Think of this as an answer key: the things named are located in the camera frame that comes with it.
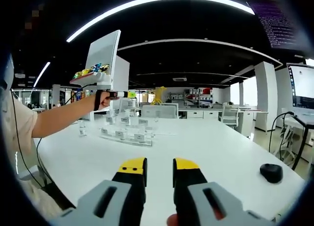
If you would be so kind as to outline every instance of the person's hand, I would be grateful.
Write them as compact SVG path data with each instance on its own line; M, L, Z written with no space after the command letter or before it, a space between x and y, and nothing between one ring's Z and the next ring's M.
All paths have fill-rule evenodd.
M168 226L179 226L178 215L173 214L173 215L169 216L169 218L167 219L167 225Z
M213 208L213 210L214 210L214 214L217 220L222 220L224 218L224 215L222 214L220 210L216 208ZM167 225L179 226L178 215L177 214L170 215L169 218L167 219Z
M119 99L119 98L110 99L109 95L110 94L108 92L106 92L106 91L102 92L102 94L100 95L100 104L99 104L98 110L101 110L101 109L103 109L105 107L109 107L111 100L118 100Z

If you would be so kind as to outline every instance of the yellow object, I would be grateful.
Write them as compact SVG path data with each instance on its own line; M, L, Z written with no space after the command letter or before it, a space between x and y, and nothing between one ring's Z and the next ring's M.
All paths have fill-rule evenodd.
M129 174L140 174L144 173L143 163L145 157L139 157L125 161L119 168L118 172L129 173Z
M128 98L129 99L133 99L136 97L136 93L135 91L128 91Z
M82 71L82 75L86 75L86 74L88 74L89 72L90 72L89 69L84 69L84 70Z
M199 169L198 165L196 165L193 161L176 158L177 170L190 170L190 169Z
M76 79L76 78L78 78L80 76L82 76L82 72L77 72L77 73L74 74L73 79Z
M156 87L155 89L155 98L153 100L153 102L151 103L151 105L155 105L157 103L157 105L161 104L162 103L162 93L166 90L167 88L166 87Z

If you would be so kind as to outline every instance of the person's arm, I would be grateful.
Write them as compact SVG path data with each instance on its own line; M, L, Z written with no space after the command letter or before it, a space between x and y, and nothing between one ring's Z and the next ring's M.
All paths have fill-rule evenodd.
M101 94L99 109L110 106L109 93ZM66 106L56 107L38 114L36 125L32 131L33 138L43 138L54 134L71 123L94 110L95 95Z

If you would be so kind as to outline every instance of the white table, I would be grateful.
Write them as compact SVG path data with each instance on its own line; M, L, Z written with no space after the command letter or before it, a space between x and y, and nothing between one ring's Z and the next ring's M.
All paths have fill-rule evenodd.
M176 212L172 188L175 157L195 161L208 182L217 182L243 202L244 210L267 219L290 204L303 187L303 179L288 166L219 121L159 119L156 124L162 132L176 135L157 135L150 148L97 137L100 121L86 122L88 135L84 137L79 137L78 124L71 125L42 139L40 158L73 205L104 179L112 179L124 161L148 158L142 226L166 225L167 217ZM265 163L283 167L280 184L268 183L260 175L260 166Z

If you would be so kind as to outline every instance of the computer mouse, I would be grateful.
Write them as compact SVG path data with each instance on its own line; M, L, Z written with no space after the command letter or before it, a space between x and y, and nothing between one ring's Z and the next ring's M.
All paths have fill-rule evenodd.
M283 168L275 164L263 164L260 173L270 183L278 183L283 179Z

